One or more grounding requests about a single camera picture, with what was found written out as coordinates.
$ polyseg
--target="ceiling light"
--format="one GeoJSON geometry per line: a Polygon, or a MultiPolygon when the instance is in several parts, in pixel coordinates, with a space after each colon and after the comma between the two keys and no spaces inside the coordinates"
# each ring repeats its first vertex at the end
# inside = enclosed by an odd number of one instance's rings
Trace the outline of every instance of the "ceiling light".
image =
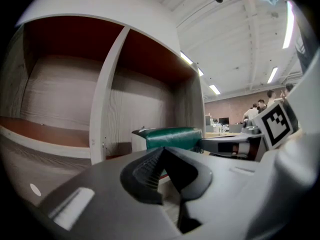
{"type": "Polygon", "coordinates": [[[270,75],[270,78],[269,78],[267,84],[270,84],[271,81],[274,79],[275,74],[277,73],[277,70],[278,70],[278,67],[277,67],[277,66],[275,66],[275,67],[272,69],[272,72],[271,72],[271,75],[270,75]]]}
{"type": "Polygon", "coordinates": [[[199,77],[201,77],[201,76],[203,76],[203,75],[204,75],[204,73],[201,71],[201,69],[200,69],[200,68],[198,68],[198,73],[199,73],[199,77]]]}
{"type": "Polygon", "coordinates": [[[213,84],[213,85],[210,85],[209,87],[214,91],[214,93],[215,93],[216,95],[221,94],[220,91],[217,89],[217,87],[216,87],[214,84],[213,84]]]}
{"type": "Polygon", "coordinates": [[[191,59],[189,59],[186,55],[184,55],[182,52],[180,52],[181,58],[184,59],[186,62],[188,62],[190,65],[192,64],[191,59]]]}
{"type": "Polygon", "coordinates": [[[288,48],[290,45],[290,40],[292,37],[292,33],[294,31],[294,22],[295,22],[295,16],[292,12],[292,4],[290,2],[286,3],[286,10],[287,10],[286,32],[285,32],[285,38],[284,38],[282,49],[288,48]]]}

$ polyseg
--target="black hair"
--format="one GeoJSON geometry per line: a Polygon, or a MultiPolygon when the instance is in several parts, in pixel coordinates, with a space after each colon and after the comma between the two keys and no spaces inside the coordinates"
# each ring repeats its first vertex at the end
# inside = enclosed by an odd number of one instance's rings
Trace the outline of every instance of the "black hair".
{"type": "Polygon", "coordinates": [[[290,82],[285,84],[285,88],[290,92],[293,89],[294,85],[290,82]]]}
{"type": "Polygon", "coordinates": [[[274,90],[268,90],[268,91],[266,92],[266,95],[267,95],[269,98],[271,98],[271,96],[272,96],[272,94],[273,94],[274,92],[275,92],[274,90]]]}

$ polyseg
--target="brick wall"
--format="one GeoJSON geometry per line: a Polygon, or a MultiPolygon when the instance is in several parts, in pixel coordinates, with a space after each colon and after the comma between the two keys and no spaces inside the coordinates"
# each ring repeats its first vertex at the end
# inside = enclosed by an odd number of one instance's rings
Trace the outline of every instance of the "brick wall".
{"type": "MultiPolygon", "coordinates": [[[[281,90],[284,91],[284,88],[274,89],[277,98],[280,98],[281,90]]],[[[229,118],[229,123],[235,124],[241,122],[244,113],[253,103],[258,104],[260,99],[268,104],[267,91],[208,102],[204,104],[204,111],[206,115],[210,113],[213,118],[229,118]]]]}

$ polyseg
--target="ceiling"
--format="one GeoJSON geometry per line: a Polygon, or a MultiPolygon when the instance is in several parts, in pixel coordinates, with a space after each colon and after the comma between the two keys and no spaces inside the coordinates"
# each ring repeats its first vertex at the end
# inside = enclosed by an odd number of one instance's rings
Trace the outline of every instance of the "ceiling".
{"type": "Polygon", "coordinates": [[[182,52],[204,73],[204,102],[247,95],[296,83],[302,77],[295,41],[282,49],[287,6],[258,0],[155,0],[172,12],[182,52]],[[278,67],[267,84],[273,67],[278,67]],[[209,88],[215,85],[220,95],[209,88]]]}

